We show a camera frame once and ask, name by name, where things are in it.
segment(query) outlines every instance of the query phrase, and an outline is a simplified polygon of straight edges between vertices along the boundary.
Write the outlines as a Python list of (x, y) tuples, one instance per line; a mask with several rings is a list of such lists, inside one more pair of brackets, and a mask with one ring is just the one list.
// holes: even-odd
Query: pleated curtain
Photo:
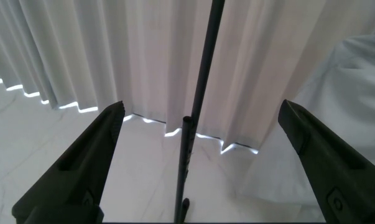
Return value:
[[(0, 0), (0, 80), (179, 128), (191, 113), (209, 0)], [(259, 149), (280, 102), (332, 47), (375, 34), (375, 1), (226, 1), (198, 132)]]

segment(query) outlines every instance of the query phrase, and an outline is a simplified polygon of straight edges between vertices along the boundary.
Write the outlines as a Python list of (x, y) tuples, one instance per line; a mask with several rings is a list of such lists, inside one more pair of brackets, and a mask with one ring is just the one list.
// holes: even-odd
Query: vertical pole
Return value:
[(188, 164), (190, 162), (190, 156), (192, 155), (198, 120), (200, 119), (202, 103), (204, 101), (206, 83), (210, 74), (212, 57), (213, 52), (215, 51), (216, 38), (218, 36), (224, 4), (225, 0), (212, 0), (210, 18), (208, 21), (208, 28), (206, 30), (204, 49), (201, 58), (200, 72), (198, 74), (197, 87), (195, 89), (192, 116), (186, 116), (183, 118), (174, 216), (174, 223), (177, 224), (184, 222), (190, 204), (188, 198), (182, 202), (183, 191), (188, 173)]

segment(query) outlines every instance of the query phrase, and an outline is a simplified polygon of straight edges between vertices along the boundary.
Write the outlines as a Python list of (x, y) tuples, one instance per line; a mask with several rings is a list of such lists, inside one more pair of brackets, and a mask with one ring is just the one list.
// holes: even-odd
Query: white fabric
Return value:
[[(0, 0), (0, 78), (53, 108), (190, 114), (211, 1)], [(375, 1), (226, 1), (198, 132), (258, 148), (332, 46), (375, 33)]]
[[(293, 101), (375, 165), (375, 35), (338, 44)], [(308, 205), (307, 214), (318, 205), (299, 158), (278, 124), (252, 163), (243, 192), (273, 202)]]

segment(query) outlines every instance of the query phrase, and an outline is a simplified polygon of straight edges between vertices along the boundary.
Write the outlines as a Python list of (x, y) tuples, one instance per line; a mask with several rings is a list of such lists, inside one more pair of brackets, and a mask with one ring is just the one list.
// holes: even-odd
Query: floor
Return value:
[[(52, 110), (39, 96), (0, 85), (0, 223), (15, 223), (12, 206), (97, 117), (77, 108)], [(180, 132), (133, 116), (118, 138), (100, 207), (106, 222), (172, 222)], [(187, 222), (290, 222), (298, 207), (238, 194), (255, 154), (220, 154), (217, 139), (196, 138), (185, 196)]]

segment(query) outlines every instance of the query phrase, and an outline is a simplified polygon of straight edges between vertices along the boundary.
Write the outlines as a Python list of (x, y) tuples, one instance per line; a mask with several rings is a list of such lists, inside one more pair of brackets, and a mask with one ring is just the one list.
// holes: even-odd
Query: white cloth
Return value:
[[(336, 45), (293, 101), (375, 165), (375, 35), (352, 37)], [(299, 157), (278, 124), (252, 163), (243, 193), (318, 206)]]
[[(180, 127), (211, 1), (0, 0), (0, 78), (53, 108), (75, 101)], [(375, 1), (226, 1), (198, 132), (258, 148), (279, 103), (337, 42), (375, 33)]]

